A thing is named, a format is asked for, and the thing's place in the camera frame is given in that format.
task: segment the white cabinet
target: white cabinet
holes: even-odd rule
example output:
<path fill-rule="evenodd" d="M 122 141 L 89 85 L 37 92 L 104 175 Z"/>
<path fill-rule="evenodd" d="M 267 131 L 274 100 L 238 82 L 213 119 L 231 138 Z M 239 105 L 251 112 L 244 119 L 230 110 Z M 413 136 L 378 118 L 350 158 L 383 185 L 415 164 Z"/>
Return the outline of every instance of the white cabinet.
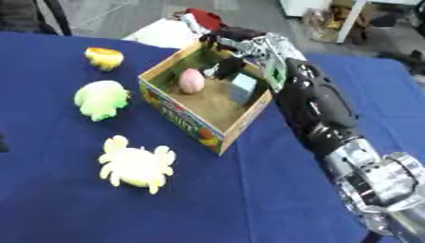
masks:
<path fill-rule="evenodd" d="M 301 17 L 309 8 L 327 9 L 331 0 L 280 0 L 286 16 Z"/>

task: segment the fruit box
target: fruit box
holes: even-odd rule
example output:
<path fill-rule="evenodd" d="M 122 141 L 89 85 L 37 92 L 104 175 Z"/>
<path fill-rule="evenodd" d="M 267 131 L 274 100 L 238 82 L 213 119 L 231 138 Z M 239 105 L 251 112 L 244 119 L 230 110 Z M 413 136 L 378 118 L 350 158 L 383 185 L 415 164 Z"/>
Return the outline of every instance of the fruit box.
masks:
<path fill-rule="evenodd" d="M 211 67 L 230 56 L 228 51 L 212 50 L 196 42 L 139 76 L 143 99 L 219 156 L 271 101 L 259 67 L 247 62 L 241 72 L 256 80 L 252 95 L 244 104 L 230 98 L 234 77 L 223 81 L 206 79 L 205 88 L 193 95 L 179 90 L 178 79 L 186 68 Z"/>

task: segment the red object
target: red object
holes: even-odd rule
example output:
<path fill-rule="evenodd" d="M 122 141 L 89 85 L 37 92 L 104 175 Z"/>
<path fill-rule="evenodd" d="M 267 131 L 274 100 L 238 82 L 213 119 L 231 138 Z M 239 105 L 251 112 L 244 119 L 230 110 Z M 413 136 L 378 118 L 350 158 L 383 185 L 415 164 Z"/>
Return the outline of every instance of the red object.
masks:
<path fill-rule="evenodd" d="M 196 8 L 188 8 L 186 9 L 186 12 L 193 14 L 196 22 L 203 28 L 218 30 L 221 26 L 223 26 L 220 16 L 212 12 Z"/>

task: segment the plush toy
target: plush toy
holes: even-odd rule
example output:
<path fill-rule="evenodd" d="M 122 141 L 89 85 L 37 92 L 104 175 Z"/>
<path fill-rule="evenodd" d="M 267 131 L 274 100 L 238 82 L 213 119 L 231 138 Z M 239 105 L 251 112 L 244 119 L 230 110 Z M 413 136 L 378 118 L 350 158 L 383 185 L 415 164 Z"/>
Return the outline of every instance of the plush toy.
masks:
<path fill-rule="evenodd" d="M 154 153 L 141 148 L 127 148 L 128 140 L 115 136 L 104 144 L 105 154 L 99 162 L 105 164 L 100 176 L 106 179 L 109 174 L 112 185 L 120 186 L 120 181 L 137 187 L 149 187 L 151 194 L 156 194 L 165 185 L 165 176 L 171 176 L 171 164 L 176 154 L 167 146 L 159 146 Z"/>
<path fill-rule="evenodd" d="M 124 61 L 124 55 L 115 49 L 89 47 L 84 55 L 93 66 L 102 71 L 111 71 Z"/>
<path fill-rule="evenodd" d="M 117 115 L 118 108 L 127 105 L 129 91 L 115 81 L 97 81 L 82 87 L 74 97 L 83 115 L 98 122 Z"/>
<path fill-rule="evenodd" d="M 198 70 L 188 68 L 180 75 L 178 85 L 184 93 L 194 94 L 204 88 L 205 78 Z"/>

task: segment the green plush toy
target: green plush toy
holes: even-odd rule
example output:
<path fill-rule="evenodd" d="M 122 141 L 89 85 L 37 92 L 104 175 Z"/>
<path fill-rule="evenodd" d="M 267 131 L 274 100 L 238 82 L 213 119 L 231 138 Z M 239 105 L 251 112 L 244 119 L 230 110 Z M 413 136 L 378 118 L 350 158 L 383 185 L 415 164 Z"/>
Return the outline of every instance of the green plush toy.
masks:
<path fill-rule="evenodd" d="M 97 81 L 82 87 L 74 96 L 74 103 L 83 115 L 93 122 L 113 118 L 118 108 L 127 105 L 129 91 L 115 81 Z"/>

